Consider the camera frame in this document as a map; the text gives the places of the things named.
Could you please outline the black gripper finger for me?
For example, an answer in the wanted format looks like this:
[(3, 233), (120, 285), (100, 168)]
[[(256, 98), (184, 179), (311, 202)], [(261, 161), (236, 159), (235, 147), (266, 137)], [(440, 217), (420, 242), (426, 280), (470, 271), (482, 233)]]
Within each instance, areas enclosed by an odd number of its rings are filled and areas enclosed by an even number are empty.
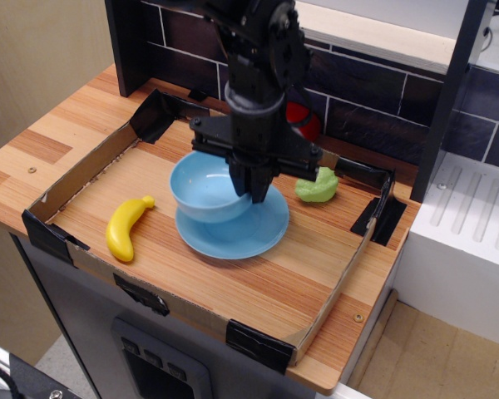
[(250, 193), (253, 204), (264, 202), (273, 179), (279, 175), (276, 165), (252, 166), (250, 169)]
[(235, 193), (240, 197), (251, 192), (250, 167), (237, 160), (234, 155), (227, 158), (229, 173)]

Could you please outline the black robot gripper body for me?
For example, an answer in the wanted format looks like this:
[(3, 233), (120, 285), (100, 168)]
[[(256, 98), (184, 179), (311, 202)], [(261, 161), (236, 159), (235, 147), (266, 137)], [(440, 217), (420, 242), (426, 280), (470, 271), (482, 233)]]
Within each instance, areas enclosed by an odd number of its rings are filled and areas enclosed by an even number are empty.
[(226, 116), (195, 117), (193, 148), (226, 160), (234, 155), (245, 165), (276, 165), (279, 174), (305, 180), (316, 179), (323, 152), (297, 133), (286, 119), (282, 91), (266, 101), (257, 101), (231, 86), (225, 87), (230, 107)]

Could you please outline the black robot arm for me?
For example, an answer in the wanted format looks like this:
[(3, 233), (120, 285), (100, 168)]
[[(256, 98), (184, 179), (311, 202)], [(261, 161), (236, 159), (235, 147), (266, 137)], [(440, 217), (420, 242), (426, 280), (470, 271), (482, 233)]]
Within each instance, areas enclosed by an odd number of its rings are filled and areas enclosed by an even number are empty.
[(238, 196), (264, 201), (281, 174), (315, 180), (322, 150), (287, 120), (287, 93), (303, 89), (311, 51), (293, 1), (162, 1), (211, 20), (227, 57), (227, 116), (194, 118), (194, 150), (225, 159)]

